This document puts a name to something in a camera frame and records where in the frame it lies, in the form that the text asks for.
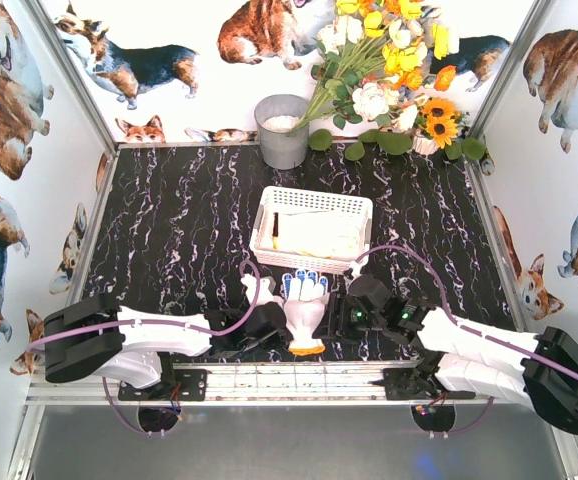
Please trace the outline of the cream knit glove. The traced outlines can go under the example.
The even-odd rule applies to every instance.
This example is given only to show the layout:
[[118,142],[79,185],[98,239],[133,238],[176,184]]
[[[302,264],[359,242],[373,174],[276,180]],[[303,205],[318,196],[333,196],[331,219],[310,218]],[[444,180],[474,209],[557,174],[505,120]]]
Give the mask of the cream knit glove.
[[351,258],[360,245],[360,227],[334,212],[274,213],[274,249],[318,258]]

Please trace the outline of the blue dotted white glove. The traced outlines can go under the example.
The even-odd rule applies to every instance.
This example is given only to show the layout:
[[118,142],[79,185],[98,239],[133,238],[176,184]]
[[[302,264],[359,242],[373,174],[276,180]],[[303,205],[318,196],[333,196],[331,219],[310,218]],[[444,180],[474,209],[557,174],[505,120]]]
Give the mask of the blue dotted white glove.
[[316,300],[328,292],[328,279],[316,271],[298,269],[282,275],[282,292],[285,300]]

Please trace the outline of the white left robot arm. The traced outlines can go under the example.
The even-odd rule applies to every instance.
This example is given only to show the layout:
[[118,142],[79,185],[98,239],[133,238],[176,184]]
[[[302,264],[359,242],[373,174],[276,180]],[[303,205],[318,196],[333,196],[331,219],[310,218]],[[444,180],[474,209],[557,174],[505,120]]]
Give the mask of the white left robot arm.
[[275,301],[238,310],[189,316],[140,312],[111,294],[96,294],[44,320],[45,380],[63,384],[88,376],[111,378],[136,388],[161,381],[163,354],[228,358],[286,331],[286,316]]

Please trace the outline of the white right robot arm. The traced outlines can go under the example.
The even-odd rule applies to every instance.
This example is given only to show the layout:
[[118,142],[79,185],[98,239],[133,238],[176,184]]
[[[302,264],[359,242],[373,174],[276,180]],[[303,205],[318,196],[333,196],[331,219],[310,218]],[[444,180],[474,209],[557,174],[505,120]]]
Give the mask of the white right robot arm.
[[330,339],[360,341],[374,331],[418,354],[415,366],[391,368],[378,380],[389,399],[487,396],[578,435],[578,343],[561,329],[532,334],[452,318],[368,274],[332,294],[325,318]]

